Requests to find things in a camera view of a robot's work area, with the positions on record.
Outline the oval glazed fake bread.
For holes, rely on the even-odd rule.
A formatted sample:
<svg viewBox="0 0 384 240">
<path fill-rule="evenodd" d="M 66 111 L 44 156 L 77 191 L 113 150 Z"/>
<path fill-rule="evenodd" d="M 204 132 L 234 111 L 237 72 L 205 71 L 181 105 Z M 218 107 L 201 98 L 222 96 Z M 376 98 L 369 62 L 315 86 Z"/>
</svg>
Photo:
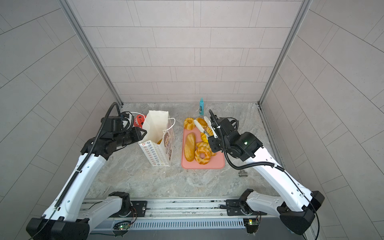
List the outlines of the oval glazed fake bread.
<svg viewBox="0 0 384 240">
<path fill-rule="evenodd" d="M 206 129 L 208 124 L 203 118 L 196 118 L 196 121 L 204 128 Z"/>
</svg>

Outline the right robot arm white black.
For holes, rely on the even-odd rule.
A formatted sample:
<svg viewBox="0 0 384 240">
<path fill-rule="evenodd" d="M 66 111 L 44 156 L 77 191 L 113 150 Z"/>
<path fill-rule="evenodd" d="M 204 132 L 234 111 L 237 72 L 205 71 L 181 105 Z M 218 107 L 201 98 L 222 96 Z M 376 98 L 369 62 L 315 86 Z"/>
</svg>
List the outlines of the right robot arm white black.
<svg viewBox="0 0 384 240">
<path fill-rule="evenodd" d="M 197 143 L 187 136 L 184 151 L 194 154 L 199 164 L 206 164 L 213 153 L 222 152 L 227 163 L 235 170 L 254 168 L 279 193 L 268 196 L 247 189 L 234 205 L 221 205 L 221 209 L 239 211 L 248 216 L 245 226 L 249 234 L 258 231 L 262 215 L 278 217 L 293 233 L 304 235 L 325 200 L 319 191 L 310 191 L 293 178 L 268 152 L 264 144 L 252 133 L 238 132 L 235 118 L 219 118 L 211 113 L 210 118 L 187 118 L 187 130 L 197 128 L 207 142 Z"/>
</svg>

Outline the white printed paper bag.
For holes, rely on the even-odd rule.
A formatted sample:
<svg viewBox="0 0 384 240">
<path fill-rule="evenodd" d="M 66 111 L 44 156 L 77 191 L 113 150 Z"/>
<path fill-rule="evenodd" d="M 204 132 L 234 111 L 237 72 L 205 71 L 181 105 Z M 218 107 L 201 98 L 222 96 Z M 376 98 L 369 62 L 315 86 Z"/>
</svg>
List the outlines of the white printed paper bag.
<svg viewBox="0 0 384 240">
<path fill-rule="evenodd" d="M 168 111 L 149 111 L 143 124 L 146 136 L 139 142 L 153 167 L 169 167 L 175 145 L 174 125 Z"/>
</svg>

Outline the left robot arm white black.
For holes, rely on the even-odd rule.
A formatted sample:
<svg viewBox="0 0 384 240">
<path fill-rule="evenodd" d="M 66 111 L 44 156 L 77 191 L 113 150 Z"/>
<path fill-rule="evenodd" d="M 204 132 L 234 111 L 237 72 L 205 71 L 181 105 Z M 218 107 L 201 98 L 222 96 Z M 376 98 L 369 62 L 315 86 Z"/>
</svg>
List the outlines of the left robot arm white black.
<svg viewBox="0 0 384 240">
<path fill-rule="evenodd" d="M 32 218 L 26 231 L 32 240 L 85 240 L 90 232 L 110 216 L 134 216 L 130 195 L 113 192 L 106 199 L 81 211 L 85 196 L 96 175 L 112 153 L 141 141 L 146 130 L 108 128 L 101 139 L 89 139 L 81 150 L 76 168 L 54 202 L 40 218 Z"/>
</svg>

